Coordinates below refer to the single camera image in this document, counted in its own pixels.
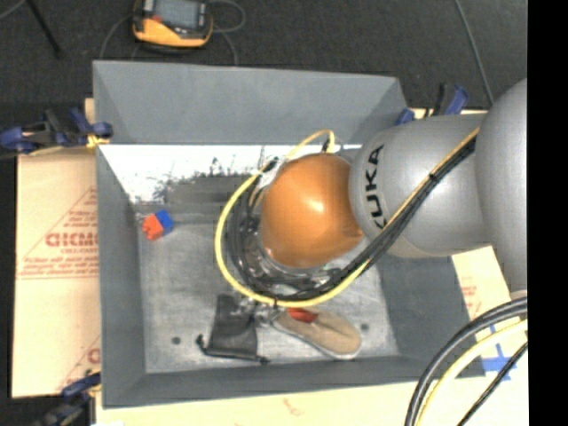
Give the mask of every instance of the gray box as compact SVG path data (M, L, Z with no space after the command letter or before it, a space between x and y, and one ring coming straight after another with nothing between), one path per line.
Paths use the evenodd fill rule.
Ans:
M172 179L164 166L183 150L252 153L294 145L322 128L360 145L405 107L398 80L126 61L97 61L93 74L97 121L115 128L112 144L97 155L104 406L413 380L469 320L450 258L386 256L321 305L364 330L355 360L333 361L266 328L259 328L259 353L272 360L267 366L201 355L194 338L207 339L216 296L230 291L212 233L240 172ZM134 192L137 181L148 197ZM148 242L140 217L160 208L175 231ZM467 374L482 374L480 365Z

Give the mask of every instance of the red block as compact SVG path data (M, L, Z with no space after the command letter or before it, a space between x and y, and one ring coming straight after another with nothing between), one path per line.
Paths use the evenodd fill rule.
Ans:
M149 240L158 240L163 236L163 226L156 215L150 215L142 223L142 231Z

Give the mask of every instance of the black floor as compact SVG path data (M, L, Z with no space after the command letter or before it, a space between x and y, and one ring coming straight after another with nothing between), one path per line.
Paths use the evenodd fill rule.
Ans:
M19 0L0 0L0 129L28 122L45 103L81 103L92 93L91 61L133 0L35 0L66 54L56 59L29 7L2 16ZM361 72L396 76L407 103L433 107L441 83L458 83L470 107L488 108L527 76L528 0L459 0L475 40L471 47L454 0L233 0L245 26L230 34L248 67ZM220 26L239 22L216 6ZM227 41L165 58L137 49L127 24L108 39L105 58L232 65ZM0 162L0 424L28 422L55 400L8 401L13 307L14 163Z

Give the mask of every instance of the small cube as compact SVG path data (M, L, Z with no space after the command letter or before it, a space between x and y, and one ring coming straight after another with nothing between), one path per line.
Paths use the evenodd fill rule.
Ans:
M158 240L164 235L167 235L173 230L173 228L173 220L165 209L161 209L160 211L146 217L142 223L142 231L151 241Z

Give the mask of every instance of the kuka logo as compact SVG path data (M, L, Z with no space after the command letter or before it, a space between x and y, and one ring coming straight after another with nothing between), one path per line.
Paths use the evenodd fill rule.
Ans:
M52 248L64 248L68 246L97 246L99 237L96 233L48 233L45 236L45 244Z
M371 217L373 222L379 229L383 229L387 224L386 219L383 216L383 209L381 208L381 203L379 202L379 196L375 193L376 191L376 171L379 165L379 153L383 150L384 144L373 150L369 154L367 160L368 163L373 164L374 167L370 170L365 170L365 191L367 193L367 203L369 205L369 210L371 211Z

